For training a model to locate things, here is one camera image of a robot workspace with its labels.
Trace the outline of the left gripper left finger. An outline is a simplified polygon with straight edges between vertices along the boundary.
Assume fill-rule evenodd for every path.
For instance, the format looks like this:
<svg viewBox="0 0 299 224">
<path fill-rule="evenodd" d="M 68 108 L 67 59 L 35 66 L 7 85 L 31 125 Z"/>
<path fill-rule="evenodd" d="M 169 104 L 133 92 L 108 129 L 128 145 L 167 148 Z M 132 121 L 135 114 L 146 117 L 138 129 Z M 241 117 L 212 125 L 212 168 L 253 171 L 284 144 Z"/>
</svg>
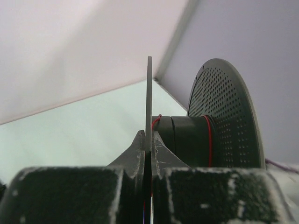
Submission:
<svg viewBox="0 0 299 224">
<path fill-rule="evenodd" d="M 29 167 L 0 202 L 3 224 L 141 224 L 145 133 L 105 167 Z"/>
</svg>

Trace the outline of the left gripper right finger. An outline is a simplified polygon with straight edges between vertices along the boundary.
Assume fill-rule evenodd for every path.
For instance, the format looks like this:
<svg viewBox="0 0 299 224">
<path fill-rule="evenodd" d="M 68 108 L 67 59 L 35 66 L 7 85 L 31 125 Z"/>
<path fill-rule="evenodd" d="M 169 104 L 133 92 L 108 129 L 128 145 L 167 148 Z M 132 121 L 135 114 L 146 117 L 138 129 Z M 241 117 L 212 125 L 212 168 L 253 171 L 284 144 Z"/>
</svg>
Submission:
<svg viewBox="0 0 299 224">
<path fill-rule="evenodd" d="M 156 224 L 294 224 L 276 178 L 258 168 L 191 168 L 152 136 Z"/>
</svg>

